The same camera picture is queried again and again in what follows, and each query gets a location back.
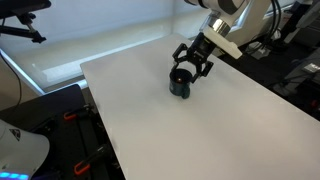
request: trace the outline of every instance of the red clip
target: red clip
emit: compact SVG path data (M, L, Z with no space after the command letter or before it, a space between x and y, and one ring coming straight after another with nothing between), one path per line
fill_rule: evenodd
M76 114L64 113L64 115L63 115L63 119L66 121L71 121L76 118L77 118Z
M81 174L83 174L84 172L86 172L88 169L90 169L90 164L87 164L86 166L78 169L79 166L82 165L82 162L83 162L83 161L79 162L77 165L74 166L73 171L74 171L74 173L75 173L77 176L80 176Z

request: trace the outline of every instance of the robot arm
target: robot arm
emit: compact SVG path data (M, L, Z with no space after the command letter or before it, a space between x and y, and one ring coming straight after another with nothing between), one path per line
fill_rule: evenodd
M231 30L234 22L240 17L250 0L185 0L192 5L200 5L209 8L212 13L208 16L200 33L188 48L181 44L173 54L175 70L179 63L188 61L196 67L196 74L191 82L194 83L201 76L206 77L210 72L213 63L207 61L209 55L218 46L225 52L238 59L242 55L237 45L227 41L224 37ZM186 55L179 57L182 51L187 51Z

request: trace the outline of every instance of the cup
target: cup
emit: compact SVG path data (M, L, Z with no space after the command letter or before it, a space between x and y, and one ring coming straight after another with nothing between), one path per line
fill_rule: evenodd
M170 73L170 92L187 99L190 96L192 74L185 69L174 69Z

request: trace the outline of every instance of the white tabletop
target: white tabletop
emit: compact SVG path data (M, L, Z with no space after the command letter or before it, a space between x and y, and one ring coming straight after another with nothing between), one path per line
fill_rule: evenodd
M320 179L319 122L218 58L189 99L173 96L181 42L190 44L172 35L82 64L127 180Z

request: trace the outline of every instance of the dark green cup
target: dark green cup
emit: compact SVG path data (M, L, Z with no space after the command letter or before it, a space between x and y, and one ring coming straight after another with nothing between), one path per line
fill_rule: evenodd
M190 96L192 74L185 69L174 69L170 73L170 92L187 99Z

